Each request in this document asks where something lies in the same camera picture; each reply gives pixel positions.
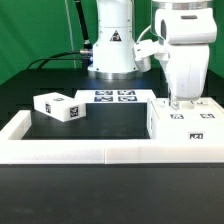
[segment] wire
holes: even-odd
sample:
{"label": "wire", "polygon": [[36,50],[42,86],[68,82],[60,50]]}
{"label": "wire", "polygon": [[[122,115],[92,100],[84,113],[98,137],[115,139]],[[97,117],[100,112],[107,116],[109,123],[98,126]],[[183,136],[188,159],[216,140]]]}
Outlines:
{"label": "wire", "polygon": [[151,30],[151,25],[148,26],[148,27],[141,33],[141,35],[139,36],[139,38],[138,38],[138,40],[137,40],[136,43],[139,43],[139,42],[141,41],[141,39],[145,36],[145,34],[146,34],[149,30]]}
{"label": "wire", "polygon": [[50,62],[50,61],[72,61],[72,60],[83,60],[83,59],[88,59],[88,58],[41,58],[41,59],[38,59],[38,60],[35,60],[35,61],[33,61],[32,63],[30,63],[28,66],[27,66],[27,68],[26,68],[26,70],[28,70],[28,69],[30,69],[30,67],[32,66],[32,65],[34,65],[34,64],[36,64],[37,62],[40,62],[40,61],[46,61],[47,60],[47,62]]}
{"label": "wire", "polygon": [[[68,52],[64,52],[64,53],[60,53],[60,54],[55,54],[49,58],[59,58],[59,57],[63,57],[63,56],[68,56],[68,55],[74,55],[74,54],[80,54],[79,51],[68,51]],[[39,66],[38,69],[41,69],[45,64],[48,63],[48,59],[46,59],[45,61],[43,61]]]}
{"label": "wire", "polygon": [[66,8],[66,14],[67,14],[71,48],[72,48],[72,51],[74,51],[75,48],[74,48],[74,43],[73,43],[73,32],[72,32],[72,24],[71,24],[70,12],[69,12],[68,0],[65,0],[65,8]]}

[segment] white cube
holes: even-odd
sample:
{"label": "white cube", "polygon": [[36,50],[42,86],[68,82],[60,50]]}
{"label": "white cube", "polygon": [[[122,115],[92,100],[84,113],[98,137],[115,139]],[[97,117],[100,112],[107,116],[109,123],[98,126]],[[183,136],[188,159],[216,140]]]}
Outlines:
{"label": "white cube", "polygon": [[151,139],[211,140],[223,139],[224,110],[212,98],[199,99],[179,110],[168,105],[168,99],[149,101],[147,129]]}
{"label": "white cube", "polygon": [[86,116],[86,104],[59,93],[34,96],[34,109],[62,122]]}

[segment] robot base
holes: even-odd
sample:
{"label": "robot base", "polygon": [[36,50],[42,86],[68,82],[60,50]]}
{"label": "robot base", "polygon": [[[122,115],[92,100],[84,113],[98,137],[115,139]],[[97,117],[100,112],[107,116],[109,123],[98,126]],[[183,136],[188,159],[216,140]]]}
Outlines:
{"label": "robot base", "polygon": [[98,72],[89,70],[88,74],[90,77],[99,78],[99,79],[107,79],[107,80],[127,80],[134,79],[142,76],[142,73],[139,71],[133,71],[128,73],[109,73],[109,72]]}
{"label": "robot base", "polygon": [[186,102],[180,110],[168,99],[147,103],[147,129],[151,139],[220,141],[224,133],[224,109],[212,98]]}

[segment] white block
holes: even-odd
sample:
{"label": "white block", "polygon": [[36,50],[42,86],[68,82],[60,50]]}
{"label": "white block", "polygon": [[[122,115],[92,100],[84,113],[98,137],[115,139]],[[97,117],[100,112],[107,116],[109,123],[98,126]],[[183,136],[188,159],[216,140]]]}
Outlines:
{"label": "white block", "polygon": [[104,164],[104,145],[95,141],[2,141],[0,164]]}
{"label": "white block", "polygon": [[30,127],[30,111],[20,110],[1,130],[0,140],[21,140]]}
{"label": "white block", "polygon": [[34,96],[34,109],[62,122],[86,116],[86,104],[59,93]]}
{"label": "white block", "polygon": [[76,100],[85,103],[146,103],[156,99],[152,90],[78,90]]}
{"label": "white block", "polygon": [[105,164],[138,163],[138,140],[108,142]]}
{"label": "white block", "polygon": [[147,114],[151,139],[214,142],[223,138],[224,112],[212,98],[201,98],[194,107],[189,102],[179,110],[168,106],[168,99],[156,99],[148,102]]}

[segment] white box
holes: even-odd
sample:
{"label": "white box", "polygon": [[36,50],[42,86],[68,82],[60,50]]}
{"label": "white box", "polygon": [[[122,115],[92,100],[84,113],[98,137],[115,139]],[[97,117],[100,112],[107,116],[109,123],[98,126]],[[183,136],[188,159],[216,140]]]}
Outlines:
{"label": "white box", "polygon": [[224,110],[212,98],[188,102],[179,110],[168,106],[168,99],[148,101],[147,129],[151,139],[211,140],[223,139]]}
{"label": "white box", "polygon": [[62,122],[86,116],[86,104],[59,93],[34,96],[34,109]]}
{"label": "white box", "polygon": [[20,110],[0,131],[0,140],[21,140],[31,127],[29,110]]}

